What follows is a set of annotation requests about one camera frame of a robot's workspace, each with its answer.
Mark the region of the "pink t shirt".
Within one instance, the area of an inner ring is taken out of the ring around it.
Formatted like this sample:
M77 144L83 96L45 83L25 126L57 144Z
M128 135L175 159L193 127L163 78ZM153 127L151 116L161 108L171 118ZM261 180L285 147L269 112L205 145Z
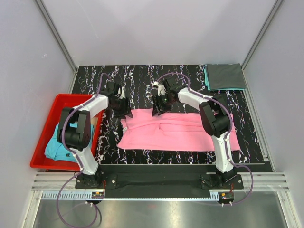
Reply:
M124 150L213 152L214 145L198 113L165 113L134 109L121 120L123 136L117 147Z

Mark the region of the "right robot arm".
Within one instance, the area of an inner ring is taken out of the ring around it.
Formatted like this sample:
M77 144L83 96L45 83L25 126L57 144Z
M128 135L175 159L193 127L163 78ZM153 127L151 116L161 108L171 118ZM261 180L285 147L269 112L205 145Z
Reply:
M216 173L201 177L202 184L208 188L227 188L231 185L237 176L230 146L233 120L222 97L203 95L173 79L165 79L161 83L155 81L153 87L157 88L157 93L152 96L152 116L170 111L175 102L199 111L203 129L212 139L216 156Z

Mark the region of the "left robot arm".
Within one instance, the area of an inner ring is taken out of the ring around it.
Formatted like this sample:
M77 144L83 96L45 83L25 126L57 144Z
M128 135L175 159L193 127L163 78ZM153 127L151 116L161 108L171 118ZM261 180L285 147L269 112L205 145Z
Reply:
M98 173L99 165L91 151L91 119L108 108L115 118L132 118L130 101L125 93L125 87L109 82L105 89L99 90L84 103L65 107L61 111L57 141L72 153L80 169L80 180L92 188L98 188L103 177Z

